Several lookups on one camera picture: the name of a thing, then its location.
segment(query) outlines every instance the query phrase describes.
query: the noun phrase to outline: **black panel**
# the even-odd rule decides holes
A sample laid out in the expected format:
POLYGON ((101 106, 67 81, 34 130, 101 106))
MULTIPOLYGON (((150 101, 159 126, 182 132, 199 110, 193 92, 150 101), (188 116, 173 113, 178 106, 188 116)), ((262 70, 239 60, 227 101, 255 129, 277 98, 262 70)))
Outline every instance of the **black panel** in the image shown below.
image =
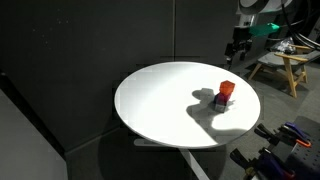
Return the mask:
POLYGON ((173 55, 171 0, 6 1, 0 13, 0 68, 67 151, 118 126, 122 74, 173 55))
POLYGON ((226 64, 224 52, 237 25, 236 11, 235 0, 176 0, 176 56, 226 64))

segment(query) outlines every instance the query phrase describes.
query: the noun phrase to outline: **gray wall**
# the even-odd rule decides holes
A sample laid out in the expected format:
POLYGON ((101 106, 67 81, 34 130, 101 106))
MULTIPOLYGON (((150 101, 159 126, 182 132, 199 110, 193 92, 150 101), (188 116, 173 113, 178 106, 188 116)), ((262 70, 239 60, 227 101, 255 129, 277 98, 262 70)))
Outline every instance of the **gray wall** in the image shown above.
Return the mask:
POLYGON ((236 7, 234 0, 1 2, 0 69, 68 151, 118 126, 112 88, 129 72, 173 55, 225 63, 236 7))
POLYGON ((0 179, 67 180, 66 162, 0 90, 0 179))

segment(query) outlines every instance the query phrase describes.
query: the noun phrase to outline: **table top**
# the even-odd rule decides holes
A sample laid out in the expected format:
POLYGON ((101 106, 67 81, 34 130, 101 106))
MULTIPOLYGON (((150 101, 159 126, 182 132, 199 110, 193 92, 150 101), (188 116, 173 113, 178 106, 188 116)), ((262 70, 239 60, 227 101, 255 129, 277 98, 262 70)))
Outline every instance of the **table top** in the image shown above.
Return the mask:
POLYGON ((260 102, 252 87, 224 69, 195 62, 167 62, 127 77, 115 94, 122 121, 138 135, 171 147, 201 149, 226 144, 250 130, 260 102), (220 83, 235 83, 226 111, 214 111, 220 83))

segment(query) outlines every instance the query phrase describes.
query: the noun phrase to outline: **table base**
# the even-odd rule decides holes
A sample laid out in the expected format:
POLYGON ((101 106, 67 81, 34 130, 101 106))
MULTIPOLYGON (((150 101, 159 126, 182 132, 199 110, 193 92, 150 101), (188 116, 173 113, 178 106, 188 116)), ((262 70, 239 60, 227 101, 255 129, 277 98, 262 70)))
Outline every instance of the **table base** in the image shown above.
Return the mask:
MULTIPOLYGON (((167 147, 142 138, 136 139, 134 145, 143 147, 167 147)), ((199 180, 210 180, 188 149, 179 148, 179 150, 199 180)))

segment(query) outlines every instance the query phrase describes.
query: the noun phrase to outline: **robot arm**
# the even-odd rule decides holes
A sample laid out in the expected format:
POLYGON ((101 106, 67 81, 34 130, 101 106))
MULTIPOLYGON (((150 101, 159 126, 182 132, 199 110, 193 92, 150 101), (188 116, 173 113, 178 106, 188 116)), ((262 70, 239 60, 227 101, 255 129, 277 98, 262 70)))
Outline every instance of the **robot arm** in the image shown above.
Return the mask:
POLYGON ((281 3, 287 7, 292 0, 238 0, 238 11, 240 15, 238 26, 234 27, 233 43, 228 43, 225 56, 227 63, 231 66, 233 57, 240 52, 240 60, 244 60, 246 54, 251 49, 252 34, 250 27, 256 25, 258 15, 281 10, 281 3))

